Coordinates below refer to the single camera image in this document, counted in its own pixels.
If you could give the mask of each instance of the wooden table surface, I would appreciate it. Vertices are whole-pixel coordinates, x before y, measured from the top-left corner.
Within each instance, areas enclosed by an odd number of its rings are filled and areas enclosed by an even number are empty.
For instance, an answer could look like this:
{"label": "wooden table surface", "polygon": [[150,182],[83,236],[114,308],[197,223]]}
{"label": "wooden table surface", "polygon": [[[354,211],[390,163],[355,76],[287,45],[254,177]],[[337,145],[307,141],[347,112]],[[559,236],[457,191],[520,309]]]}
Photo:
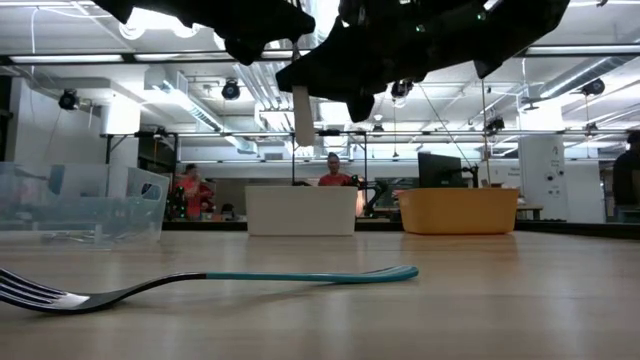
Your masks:
{"label": "wooden table surface", "polygon": [[157,246],[63,249],[0,241],[0,264],[103,291],[182,271],[359,272],[413,264],[379,285],[194,281],[81,316],[0,304],[10,359],[639,359],[640,242],[516,233],[248,238],[165,232]]}

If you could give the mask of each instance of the orange plastic tub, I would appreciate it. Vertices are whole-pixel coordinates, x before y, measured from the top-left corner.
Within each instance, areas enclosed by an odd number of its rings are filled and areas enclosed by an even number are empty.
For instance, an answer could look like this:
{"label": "orange plastic tub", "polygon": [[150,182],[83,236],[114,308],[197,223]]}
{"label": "orange plastic tub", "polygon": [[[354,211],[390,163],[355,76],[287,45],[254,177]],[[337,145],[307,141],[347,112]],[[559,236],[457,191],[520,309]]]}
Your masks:
{"label": "orange plastic tub", "polygon": [[398,200],[409,233],[506,234],[515,226],[518,189],[413,189]]}

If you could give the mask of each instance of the teal fork handle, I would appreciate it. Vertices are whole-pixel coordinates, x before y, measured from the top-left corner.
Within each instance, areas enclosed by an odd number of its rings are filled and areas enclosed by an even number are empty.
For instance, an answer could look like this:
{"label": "teal fork handle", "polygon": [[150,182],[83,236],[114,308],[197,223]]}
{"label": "teal fork handle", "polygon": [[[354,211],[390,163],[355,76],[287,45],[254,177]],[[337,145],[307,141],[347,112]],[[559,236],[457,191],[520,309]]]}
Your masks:
{"label": "teal fork handle", "polygon": [[392,268],[361,273],[233,273],[210,272],[206,273],[209,280],[271,280],[271,281],[313,281],[340,284],[367,284],[408,280],[418,276],[418,268],[415,266],[396,266]]}

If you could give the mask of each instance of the person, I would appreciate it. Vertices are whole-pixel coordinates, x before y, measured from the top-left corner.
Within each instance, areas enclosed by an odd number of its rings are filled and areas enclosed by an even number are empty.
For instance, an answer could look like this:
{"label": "person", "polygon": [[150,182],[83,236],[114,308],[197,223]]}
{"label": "person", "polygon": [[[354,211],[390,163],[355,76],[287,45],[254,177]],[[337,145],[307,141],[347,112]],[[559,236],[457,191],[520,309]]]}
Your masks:
{"label": "person", "polygon": [[184,196],[187,199],[187,218],[191,221],[200,220],[202,208],[202,198],[209,197],[207,190],[202,190],[202,181],[195,164],[187,165],[184,173],[185,177],[178,182],[178,187],[184,189]]}
{"label": "person", "polygon": [[616,217],[627,221],[627,212],[640,207],[640,131],[629,134],[629,150],[613,164],[613,197]]}
{"label": "person", "polygon": [[320,178],[318,186],[343,186],[351,182],[351,177],[340,173],[340,158],[336,153],[329,153],[327,157],[329,173]]}

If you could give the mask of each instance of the ceiling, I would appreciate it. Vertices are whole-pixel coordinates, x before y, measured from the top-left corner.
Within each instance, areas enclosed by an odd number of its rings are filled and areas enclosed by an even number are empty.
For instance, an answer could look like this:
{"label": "ceiling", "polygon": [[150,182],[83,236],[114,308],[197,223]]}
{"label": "ceiling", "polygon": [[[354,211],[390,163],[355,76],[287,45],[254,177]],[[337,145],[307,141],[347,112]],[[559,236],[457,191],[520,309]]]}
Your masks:
{"label": "ceiling", "polygon": [[[120,33],[120,24],[101,9],[94,6],[47,7],[41,1],[40,8],[18,6],[33,1],[12,1],[11,5],[0,2],[0,54],[36,54],[43,53],[95,53],[95,52],[180,52],[219,50],[211,29],[202,29],[194,37],[183,39],[170,30],[148,30],[137,40],[126,40]],[[336,0],[307,0],[305,10],[316,17],[319,29],[316,34],[304,39],[306,47],[322,41],[322,24],[335,16]],[[594,1],[572,1],[562,23],[554,32],[540,39],[538,44],[614,44],[640,42],[640,1],[610,0],[601,8]],[[273,48],[288,48],[290,44],[281,42],[271,44]],[[430,73],[425,82],[417,85],[406,99],[403,107],[394,107],[389,95],[376,96],[376,105],[372,119],[360,124],[352,124],[343,104],[315,99],[316,125],[324,128],[343,130],[371,130],[380,123],[387,131],[443,130],[443,123],[449,130],[482,130],[482,110],[493,104],[489,115],[504,117],[507,128],[517,127],[519,110],[524,105],[518,103],[526,94],[522,94],[523,85],[544,85],[569,71],[593,66],[600,58],[529,58],[511,59],[495,73],[478,80],[471,63],[460,64]],[[224,123],[225,130],[238,132],[277,131],[269,119],[256,113],[256,104],[263,108],[275,105],[280,110],[289,109],[290,97],[277,92],[273,72],[284,66],[279,64],[259,64],[251,68],[238,70],[233,63],[154,65],[153,72],[161,72],[170,82],[181,73],[189,80],[190,96],[196,99],[203,109],[215,115]],[[28,76],[27,68],[4,69],[12,75]],[[159,124],[175,131],[196,131],[197,121],[171,101],[163,100],[157,92],[140,87],[141,77],[148,74],[147,65],[101,65],[101,66],[39,66],[35,70],[37,79],[68,78],[107,78],[135,92],[142,99],[145,111],[143,122]],[[620,67],[611,67],[601,76],[607,90],[597,98],[590,99],[585,107],[581,95],[563,94],[554,101],[562,105],[566,127],[581,129],[587,120],[600,119],[600,129],[628,129],[640,125],[640,60],[629,58]],[[242,74],[249,75],[254,81],[245,83]],[[227,78],[240,77],[241,96],[235,101],[225,101],[221,95],[222,86]],[[261,102],[255,93],[264,92]],[[625,116],[612,118],[621,110],[635,110]],[[373,119],[381,115],[381,120]],[[382,136],[372,142],[422,144],[445,142],[449,138]],[[615,146],[623,137],[609,137],[607,141]],[[469,142],[481,142],[480,139],[458,139]],[[224,141],[208,140],[211,145],[222,145]]]}

